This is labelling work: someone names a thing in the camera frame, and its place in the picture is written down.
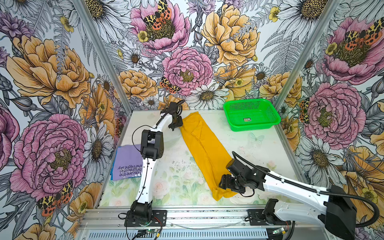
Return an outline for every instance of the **daisy center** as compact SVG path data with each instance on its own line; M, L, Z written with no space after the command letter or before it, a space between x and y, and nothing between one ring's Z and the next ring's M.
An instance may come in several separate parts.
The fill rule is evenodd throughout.
M327 2L328 0L306 0L301 7L301 14L306 18L317 18Z
M93 18L98 18L101 15L103 15L104 13L103 6L98 0L85 0L85 3Z
M209 101L214 97L213 92L204 92L200 95L200 100Z
M263 79L264 77L265 77L265 73L259 73L256 75L257 80Z
M132 55L132 57L131 57L131 61L132 61L133 63L138 63L138 62L139 62L139 56L137 56L137 55Z
M325 108L320 110L320 116L317 118L320 125L323 127L328 127L332 123L332 113L327 112Z
M61 151L55 152L55 160L50 163L50 166L55 170L57 170L58 167L62 167L63 170L66 170L71 163L71 160L71 152L64 148Z
M307 61L307 63L305 64L305 68L310 68L312 67L313 65L313 62L311 60Z
M171 39L176 31L175 26L172 24L171 20L165 20L165 22L166 23L162 23L161 28L159 30L153 30L152 27L147 26L146 31L148 34L148 38L152 41L162 38Z
M327 167L328 166L328 159L325 156L323 152L320 150L313 151L313 160L319 167Z
M110 88L109 82L105 81L104 84L103 84L103 88L105 90L109 91L109 88Z
M98 159L100 157L101 150L102 150L101 141L97 139L94 142L93 148L92 148L92 157L93 157L93 159Z
M183 77L183 82L185 82L185 83L191 82L194 78L193 73L191 73L189 70L187 70L185 72L180 71L180 76Z

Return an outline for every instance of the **metal bracket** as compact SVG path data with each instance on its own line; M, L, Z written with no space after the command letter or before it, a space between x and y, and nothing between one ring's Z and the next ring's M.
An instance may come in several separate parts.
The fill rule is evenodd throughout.
M148 226L142 226L134 219L126 219L124 222L124 227L160 227L165 226L167 223L167 210L152 210L154 217L161 221L152 220Z

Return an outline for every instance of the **pink peony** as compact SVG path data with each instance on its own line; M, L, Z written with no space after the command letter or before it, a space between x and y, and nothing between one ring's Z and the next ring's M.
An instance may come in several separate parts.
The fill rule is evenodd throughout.
M369 78L375 76L384 67L384 37L381 37L373 45L365 43L357 46L352 51L345 49L345 34L348 31L358 33L368 29L374 22L369 24L364 21L358 22L355 18L346 18L340 24L334 36L328 40L328 48L322 69L327 76L333 76L338 81L348 81L353 85L362 84Z
M178 48L163 60L164 77L181 88L179 94L188 96L191 90L212 81L213 69L208 56L193 48Z
M154 7L148 5L147 8L144 8L141 5L140 8L132 8L131 10L131 25L133 26L133 28L131 28L131 31L133 34L139 34L140 31L144 31L145 34L148 35L148 39L145 38L146 41L144 40L143 45L148 50L149 55L157 55L163 52L170 52L175 50L179 46L185 46L188 42L190 29L189 18L184 18L184 15L180 13L180 9L177 4L173 6L172 3L168 0L167 3L168 7L172 11L171 20L169 23L167 23L168 30L157 30L157 33L159 34L157 34L156 37L153 38L151 38L149 32L152 31L151 28L149 27L149 30L147 29L147 25L144 23L143 19L146 16L155 15L155 12L157 11L157 3Z
M306 135L315 135L334 150L351 144L363 130L366 119L358 91L347 83L322 83L310 97L308 115L310 122L304 124Z
M65 114L54 114L25 128L15 143L18 167L11 175L11 189L36 199L59 193L72 180L77 187L85 175L83 164L87 133Z
M19 124L12 114L0 106L0 171L12 153L12 142L19 135Z

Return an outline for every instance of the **floral tablecloth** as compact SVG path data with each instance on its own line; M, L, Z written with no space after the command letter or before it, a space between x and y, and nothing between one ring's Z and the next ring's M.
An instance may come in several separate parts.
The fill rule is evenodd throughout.
M183 111L182 117L192 112L195 111ZM229 128L223 110L200 110L199 113L228 153L232 155L232 151L235 151L256 165L268 167L279 174L296 179L274 127L233 132ZM159 111L134 111L121 145L132 144L133 131L144 124L152 126L159 117ZM134 135L135 144L140 143L142 129L136 131ZM269 198L293 202L284 196L258 189L252 197L237 194L231 198L215 201L179 129L164 132L164 154L158 161L160 162L153 184L154 206L265 204ZM139 190L139 184L140 177L109 180L100 207L130 206ZM247 188L244 196L251 194L252 190Z

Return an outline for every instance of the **green basket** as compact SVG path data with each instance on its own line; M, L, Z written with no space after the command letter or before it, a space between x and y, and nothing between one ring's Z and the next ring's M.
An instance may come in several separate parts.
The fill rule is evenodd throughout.
M281 121L271 102L262 98L229 101L223 109L231 130L235 132L266 129Z

